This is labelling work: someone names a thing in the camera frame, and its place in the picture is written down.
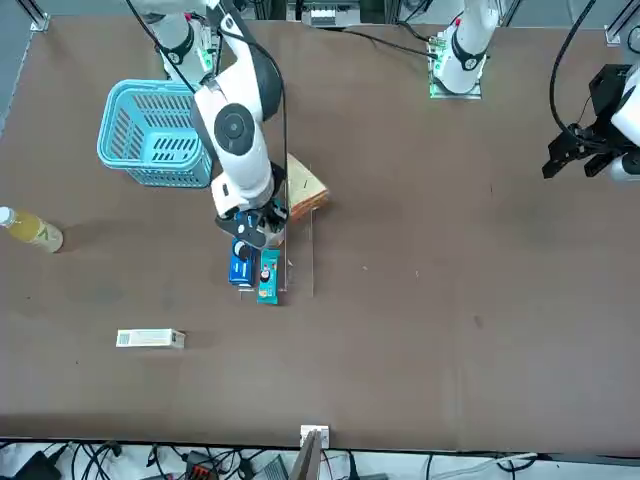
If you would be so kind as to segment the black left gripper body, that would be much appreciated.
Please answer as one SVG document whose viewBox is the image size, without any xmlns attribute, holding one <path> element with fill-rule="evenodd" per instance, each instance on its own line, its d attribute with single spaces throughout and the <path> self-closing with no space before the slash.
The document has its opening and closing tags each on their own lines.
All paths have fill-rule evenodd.
<svg viewBox="0 0 640 480">
<path fill-rule="evenodd" d="M 623 96 L 631 64 L 605 64 L 589 83 L 596 123 L 609 122 Z"/>
</svg>

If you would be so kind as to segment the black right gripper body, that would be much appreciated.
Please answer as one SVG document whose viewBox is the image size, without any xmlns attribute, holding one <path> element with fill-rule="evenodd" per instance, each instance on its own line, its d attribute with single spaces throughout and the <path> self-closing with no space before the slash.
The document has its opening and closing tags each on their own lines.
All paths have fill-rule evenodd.
<svg viewBox="0 0 640 480">
<path fill-rule="evenodd" d="M 264 206 L 245 211 L 235 211 L 228 218 L 218 215 L 215 218 L 216 225 L 231 235 L 251 247 L 264 249 L 269 244 L 273 236 L 265 236 L 262 231 L 264 217 L 274 218 L 274 200 L 269 200 Z"/>
</svg>

